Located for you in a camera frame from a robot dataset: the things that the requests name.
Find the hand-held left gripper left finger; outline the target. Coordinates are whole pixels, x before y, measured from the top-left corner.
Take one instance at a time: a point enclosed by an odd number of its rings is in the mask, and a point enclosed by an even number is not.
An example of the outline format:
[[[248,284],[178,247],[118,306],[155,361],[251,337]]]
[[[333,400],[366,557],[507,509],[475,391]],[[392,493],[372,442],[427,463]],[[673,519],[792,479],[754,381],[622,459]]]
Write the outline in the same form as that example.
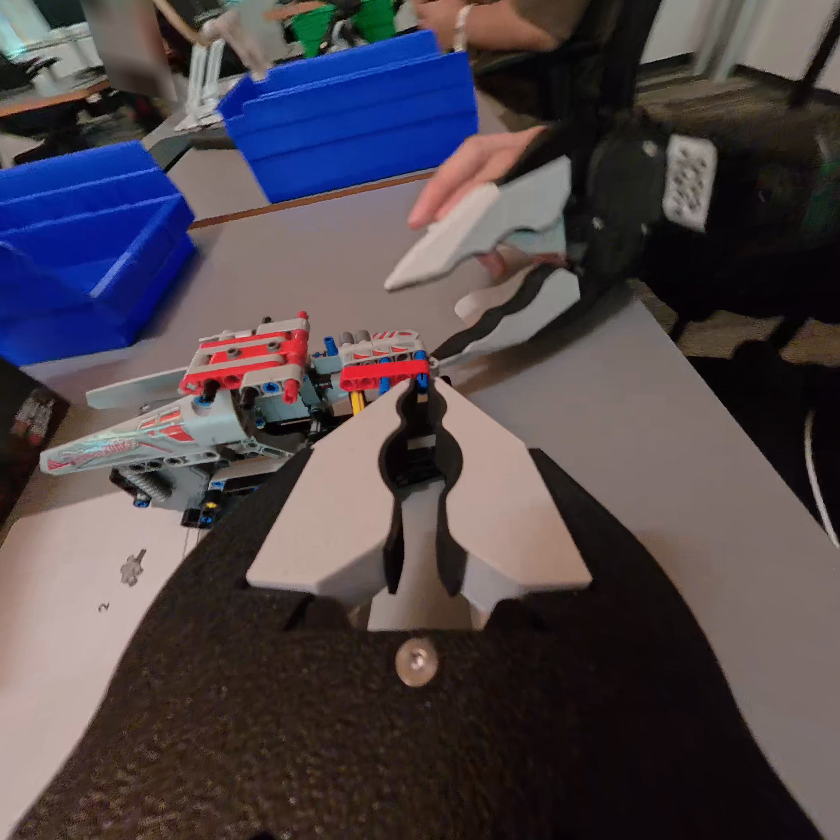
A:
[[[301,453],[277,518],[246,574],[255,588],[327,597],[353,609],[386,589],[404,564],[402,503],[386,454],[404,442],[414,379],[395,385]]]

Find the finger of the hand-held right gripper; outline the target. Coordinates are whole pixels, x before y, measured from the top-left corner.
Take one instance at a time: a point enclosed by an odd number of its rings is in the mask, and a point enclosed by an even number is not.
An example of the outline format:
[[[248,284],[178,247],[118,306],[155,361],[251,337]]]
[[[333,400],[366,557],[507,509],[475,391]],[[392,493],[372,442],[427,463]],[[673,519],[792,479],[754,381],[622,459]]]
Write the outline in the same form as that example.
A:
[[[495,302],[500,288],[472,295],[480,315],[467,329],[436,348],[438,363],[455,363],[518,347],[581,302],[580,278],[569,269],[537,265],[520,271],[513,279],[518,284],[503,302]]]
[[[428,226],[385,279],[385,290],[440,280],[467,259],[489,254],[499,245],[531,256],[565,253],[564,209],[571,190],[567,156],[504,185],[478,186],[441,222]]]

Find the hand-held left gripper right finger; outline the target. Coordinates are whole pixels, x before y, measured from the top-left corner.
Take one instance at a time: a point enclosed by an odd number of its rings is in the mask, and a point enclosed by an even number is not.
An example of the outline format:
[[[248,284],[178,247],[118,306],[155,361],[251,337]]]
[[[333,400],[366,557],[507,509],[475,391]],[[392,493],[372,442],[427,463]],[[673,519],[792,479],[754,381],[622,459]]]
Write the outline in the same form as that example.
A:
[[[428,388],[437,468],[427,557],[455,627],[481,629],[493,609],[593,581],[533,453],[443,379]]]

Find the toy brick vehicle model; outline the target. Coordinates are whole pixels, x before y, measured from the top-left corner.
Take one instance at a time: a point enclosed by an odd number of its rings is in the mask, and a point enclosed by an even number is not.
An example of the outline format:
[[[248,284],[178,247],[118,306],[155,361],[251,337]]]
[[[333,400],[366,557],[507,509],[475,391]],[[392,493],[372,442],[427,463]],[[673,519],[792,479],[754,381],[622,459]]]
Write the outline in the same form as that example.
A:
[[[438,375],[414,330],[344,332],[321,350],[310,349],[310,337],[304,310],[267,317],[201,338],[185,367],[89,391],[90,407],[136,405],[139,413],[48,448],[40,470],[104,470],[135,508],[181,508],[184,527],[210,529],[233,498],[384,395],[341,390],[345,365],[424,350],[429,382]]]

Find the red beam with blue pins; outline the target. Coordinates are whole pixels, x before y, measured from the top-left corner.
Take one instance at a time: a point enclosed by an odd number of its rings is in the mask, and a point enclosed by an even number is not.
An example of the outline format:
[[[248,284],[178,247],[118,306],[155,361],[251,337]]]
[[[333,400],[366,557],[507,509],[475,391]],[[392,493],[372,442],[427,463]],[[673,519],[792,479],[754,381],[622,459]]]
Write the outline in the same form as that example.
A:
[[[418,350],[345,365],[339,375],[339,387],[347,393],[376,390],[383,395],[402,382],[414,380],[419,393],[425,394],[430,373],[427,352]]]

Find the grey desk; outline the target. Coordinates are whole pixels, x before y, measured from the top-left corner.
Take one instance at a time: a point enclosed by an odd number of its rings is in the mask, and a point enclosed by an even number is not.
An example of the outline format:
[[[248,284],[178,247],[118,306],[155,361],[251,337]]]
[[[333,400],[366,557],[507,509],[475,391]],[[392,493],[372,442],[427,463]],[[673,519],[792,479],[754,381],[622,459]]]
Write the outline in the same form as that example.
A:
[[[501,119],[501,105],[477,93],[479,133],[497,133],[507,129]],[[168,139],[184,141],[206,139],[207,132],[193,134],[174,131],[181,113],[175,112],[157,129],[142,139],[143,147],[153,153],[158,145]],[[420,183],[424,185],[432,171],[417,171],[397,177],[353,185],[343,189],[304,196],[281,203],[269,203],[259,187],[242,154],[236,150],[198,150],[190,148],[177,161],[171,163],[167,175],[182,192],[190,205],[195,221],[191,229],[211,227],[226,222],[303,207],[341,197],[370,193],[393,186]]]
[[[132,413],[88,408],[88,390],[186,364],[196,341],[307,310],[314,342],[408,327],[433,347],[461,327],[455,302],[486,285],[477,264],[389,294],[417,236],[405,184],[211,227],[150,336],[126,350],[28,372],[76,407],[58,440]],[[579,338],[468,363],[468,398],[542,448],[639,538],[687,599],[742,712],[826,838],[838,838],[838,550],[642,302],[618,289]],[[107,477],[36,474],[16,515],[116,494]]]

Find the person's right hand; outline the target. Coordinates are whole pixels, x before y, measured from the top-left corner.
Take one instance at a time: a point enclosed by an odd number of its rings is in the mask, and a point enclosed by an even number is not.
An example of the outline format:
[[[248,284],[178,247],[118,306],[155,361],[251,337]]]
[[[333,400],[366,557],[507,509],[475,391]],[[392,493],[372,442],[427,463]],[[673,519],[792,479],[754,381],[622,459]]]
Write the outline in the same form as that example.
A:
[[[539,125],[469,137],[427,181],[408,215],[408,227],[417,230],[441,220],[468,193],[507,174],[545,129]]]

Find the blue plastic bin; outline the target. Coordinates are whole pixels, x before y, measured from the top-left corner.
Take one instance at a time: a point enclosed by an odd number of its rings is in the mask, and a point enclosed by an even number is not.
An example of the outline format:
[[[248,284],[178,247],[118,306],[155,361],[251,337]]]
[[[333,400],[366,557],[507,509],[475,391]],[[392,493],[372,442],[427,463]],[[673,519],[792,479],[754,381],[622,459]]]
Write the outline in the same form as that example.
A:
[[[195,246],[194,214],[139,141],[1,177],[1,355],[19,368],[133,344]]]
[[[244,77],[217,111],[270,203],[433,169],[479,128],[468,55],[429,31]]]

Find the green plastic container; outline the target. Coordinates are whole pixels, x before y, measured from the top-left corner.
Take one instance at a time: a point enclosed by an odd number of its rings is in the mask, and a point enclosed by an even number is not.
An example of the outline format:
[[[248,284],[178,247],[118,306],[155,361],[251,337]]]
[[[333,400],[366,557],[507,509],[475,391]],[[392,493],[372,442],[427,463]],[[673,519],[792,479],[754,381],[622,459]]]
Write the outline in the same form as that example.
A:
[[[321,3],[294,14],[288,25],[307,58],[367,46],[396,35],[395,15],[400,2],[341,1]]]

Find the black tripod leg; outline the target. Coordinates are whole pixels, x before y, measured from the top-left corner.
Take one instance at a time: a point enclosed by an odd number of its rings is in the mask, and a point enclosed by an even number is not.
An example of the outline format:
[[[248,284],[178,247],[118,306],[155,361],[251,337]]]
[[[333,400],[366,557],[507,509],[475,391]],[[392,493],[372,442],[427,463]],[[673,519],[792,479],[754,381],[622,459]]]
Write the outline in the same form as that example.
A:
[[[836,3],[831,20],[826,27],[825,33],[816,48],[814,56],[807,67],[805,74],[793,86],[787,100],[790,109],[803,109],[810,101],[816,88],[816,83],[822,75],[823,70],[831,59],[837,42],[839,40],[839,2]]]

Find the person's black clothing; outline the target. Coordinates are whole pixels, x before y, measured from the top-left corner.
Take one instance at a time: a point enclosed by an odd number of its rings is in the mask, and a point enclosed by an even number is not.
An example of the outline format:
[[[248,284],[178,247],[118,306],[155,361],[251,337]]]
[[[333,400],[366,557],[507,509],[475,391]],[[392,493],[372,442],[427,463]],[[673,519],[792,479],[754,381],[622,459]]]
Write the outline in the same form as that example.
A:
[[[792,363],[759,341],[687,360],[837,548],[838,366]]]

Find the white instruction booklet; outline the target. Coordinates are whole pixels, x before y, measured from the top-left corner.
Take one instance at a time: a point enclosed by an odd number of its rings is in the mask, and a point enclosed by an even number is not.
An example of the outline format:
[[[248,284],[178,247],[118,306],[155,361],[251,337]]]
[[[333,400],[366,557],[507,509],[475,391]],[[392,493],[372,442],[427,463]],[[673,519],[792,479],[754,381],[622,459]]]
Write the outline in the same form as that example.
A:
[[[1,552],[1,829],[67,761],[162,586],[196,546],[179,511],[116,494],[18,520]]]

